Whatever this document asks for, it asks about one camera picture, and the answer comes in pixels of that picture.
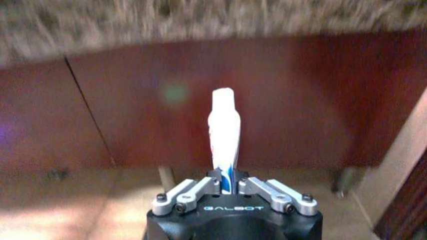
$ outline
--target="red wooden cabinet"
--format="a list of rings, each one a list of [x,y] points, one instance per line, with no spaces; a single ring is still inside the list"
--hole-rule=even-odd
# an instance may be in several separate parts
[[[235,91],[241,166],[378,165],[427,86],[425,31],[164,43],[71,57],[119,164],[211,165]]]
[[[108,166],[66,62],[0,70],[0,172]]]

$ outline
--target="white object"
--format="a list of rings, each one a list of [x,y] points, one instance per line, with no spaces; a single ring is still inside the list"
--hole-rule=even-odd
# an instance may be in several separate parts
[[[214,169],[222,171],[222,193],[233,193],[234,168],[238,165],[241,116],[235,107],[235,92],[221,88],[213,92],[213,112],[207,119]]]

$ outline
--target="metal leg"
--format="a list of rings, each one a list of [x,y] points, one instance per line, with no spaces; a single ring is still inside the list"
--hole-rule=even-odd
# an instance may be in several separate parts
[[[333,184],[333,193],[339,199],[343,199],[347,196],[351,188],[362,180],[365,173],[366,169],[359,167],[347,167],[337,172]]]
[[[159,166],[159,175],[164,192],[168,192],[177,186],[173,168],[170,166]]]

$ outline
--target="metal linkage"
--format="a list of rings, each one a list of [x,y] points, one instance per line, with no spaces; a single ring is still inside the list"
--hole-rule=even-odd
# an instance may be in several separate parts
[[[306,216],[318,214],[318,202],[309,193],[301,194],[293,188],[271,179],[263,182],[257,177],[239,181],[239,194],[258,194],[281,213],[297,211]]]
[[[266,183],[293,198],[293,204],[302,215],[314,216],[318,214],[318,201],[314,199],[311,194],[301,194],[275,179],[270,179]]]
[[[295,211],[291,197],[274,189],[257,177],[249,177],[239,181],[239,194],[258,194],[277,212],[290,214]]]
[[[171,189],[166,194],[159,193],[152,200],[152,213],[158,216],[167,215],[173,211],[173,207],[177,204],[178,195],[189,191],[195,185],[197,181],[186,179],[177,187]]]
[[[206,176],[186,193],[178,195],[177,211],[183,214],[197,209],[198,201],[205,194],[221,194],[221,181],[217,177]]]

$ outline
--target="tube cap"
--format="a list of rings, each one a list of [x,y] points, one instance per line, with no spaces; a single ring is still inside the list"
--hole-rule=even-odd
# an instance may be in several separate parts
[[[213,112],[235,111],[235,92],[230,87],[219,88],[213,92]]]

